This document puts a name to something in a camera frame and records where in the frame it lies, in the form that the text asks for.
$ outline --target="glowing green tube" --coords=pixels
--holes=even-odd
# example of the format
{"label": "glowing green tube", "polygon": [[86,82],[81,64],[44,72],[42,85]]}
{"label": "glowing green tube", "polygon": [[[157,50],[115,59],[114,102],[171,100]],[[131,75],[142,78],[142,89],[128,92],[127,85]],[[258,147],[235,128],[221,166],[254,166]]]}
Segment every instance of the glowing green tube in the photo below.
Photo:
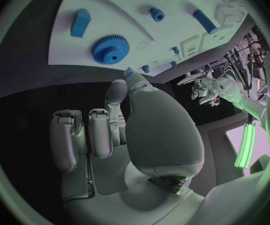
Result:
{"label": "glowing green tube", "polygon": [[248,156],[247,156],[247,160],[246,160],[246,164],[245,164],[244,169],[247,169],[250,165],[250,161],[251,161],[251,157],[252,157],[253,149],[254,149],[255,136],[256,136],[256,123],[254,123],[254,125],[252,126],[250,148],[249,148],[249,152],[248,152]]}
{"label": "glowing green tube", "polygon": [[245,148],[245,144],[246,144],[246,139],[247,139],[247,132],[248,132],[248,125],[245,123],[244,124],[244,129],[243,129],[243,134],[242,134],[242,139],[241,139],[241,145],[240,145],[240,149],[236,158],[236,161],[234,163],[234,166],[237,168],[239,165],[240,160],[243,157],[243,152],[244,152],[244,148]]}
{"label": "glowing green tube", "polygon": [[252,140],[252,131],[253,131],[253,125],[252,124],[247,125],[245,145],[244,145],[244,149],[243,149],[243,153],[242,153],[242,158],[241,158],[239,165],[238,165],[238,167],[240,167],[240,168],[244,168],[246,165],[246,162],[248,160],[250,146],[251,146],[251,140]]}

